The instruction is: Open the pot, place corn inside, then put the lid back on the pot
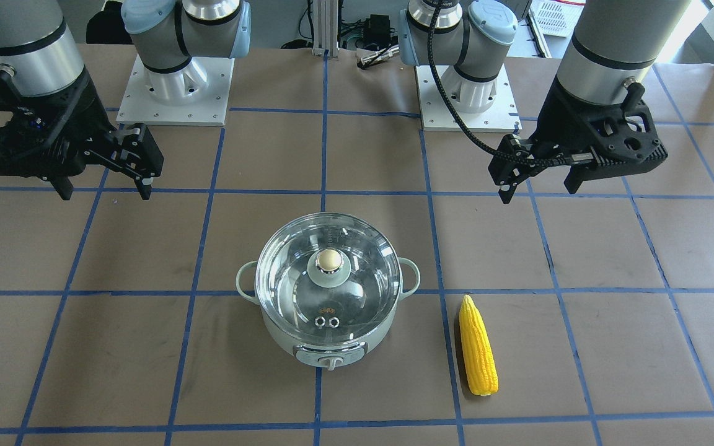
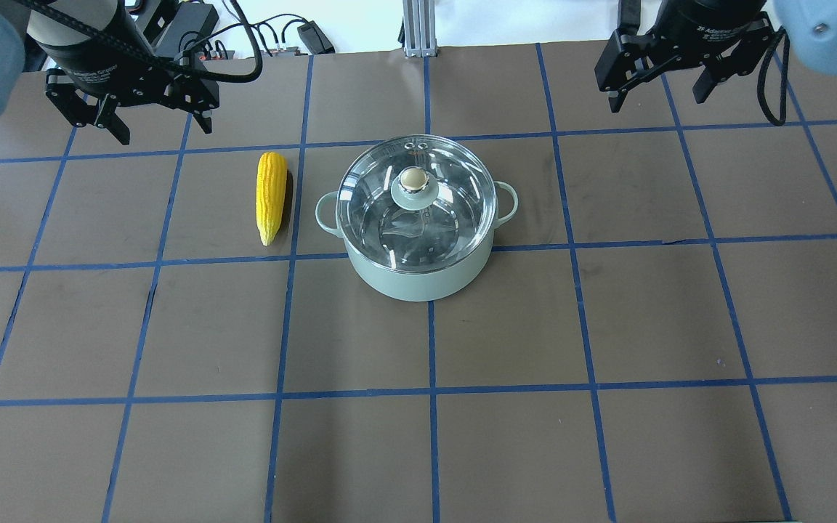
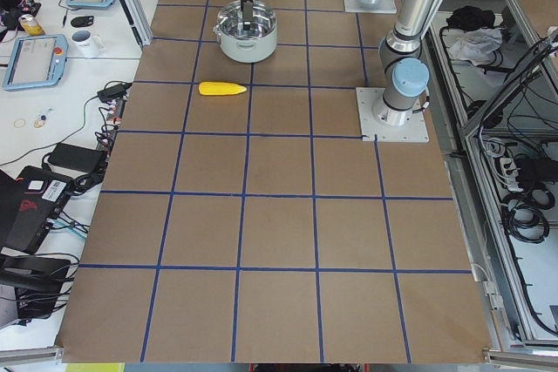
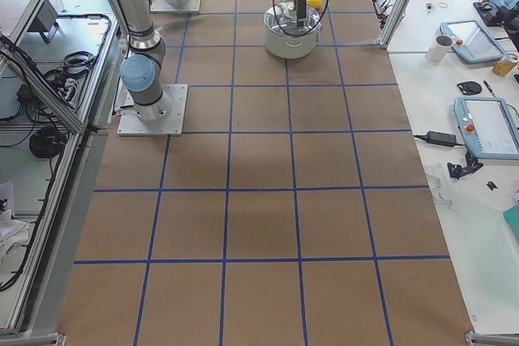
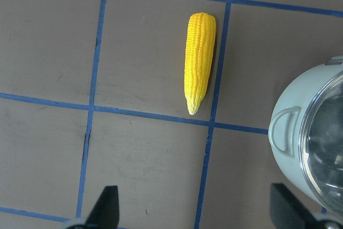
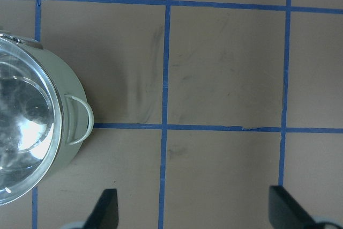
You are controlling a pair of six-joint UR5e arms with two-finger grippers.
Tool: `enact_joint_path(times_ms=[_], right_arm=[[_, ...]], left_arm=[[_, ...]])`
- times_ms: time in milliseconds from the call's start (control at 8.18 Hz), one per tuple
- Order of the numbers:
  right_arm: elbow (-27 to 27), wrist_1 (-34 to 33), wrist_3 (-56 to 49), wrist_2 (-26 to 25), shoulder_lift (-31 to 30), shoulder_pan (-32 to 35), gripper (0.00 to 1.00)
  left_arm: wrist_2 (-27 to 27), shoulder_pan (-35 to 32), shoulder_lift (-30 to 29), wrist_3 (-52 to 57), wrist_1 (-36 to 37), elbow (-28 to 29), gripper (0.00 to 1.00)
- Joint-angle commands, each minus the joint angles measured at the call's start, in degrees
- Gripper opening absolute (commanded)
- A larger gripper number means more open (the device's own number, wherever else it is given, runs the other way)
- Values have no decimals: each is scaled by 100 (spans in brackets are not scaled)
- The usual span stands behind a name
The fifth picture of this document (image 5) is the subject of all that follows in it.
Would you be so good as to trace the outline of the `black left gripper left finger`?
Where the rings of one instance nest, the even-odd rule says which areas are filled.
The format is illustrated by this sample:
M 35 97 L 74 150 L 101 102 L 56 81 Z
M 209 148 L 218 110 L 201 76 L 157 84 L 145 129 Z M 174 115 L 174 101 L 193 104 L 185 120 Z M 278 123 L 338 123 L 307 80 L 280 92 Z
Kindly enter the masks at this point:
M 85 228 L 118 227 L 118 187 L 104 187 L 100 197 L 85 221 Z

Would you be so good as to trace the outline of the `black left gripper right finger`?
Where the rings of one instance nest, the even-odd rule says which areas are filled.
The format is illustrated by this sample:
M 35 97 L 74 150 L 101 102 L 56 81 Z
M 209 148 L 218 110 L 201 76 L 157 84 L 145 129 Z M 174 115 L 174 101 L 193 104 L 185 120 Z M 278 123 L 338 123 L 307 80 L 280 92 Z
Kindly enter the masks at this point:
M 270 185 L 270 218 L 278 229 L 314 226 L 314 216 L 283 183 Z

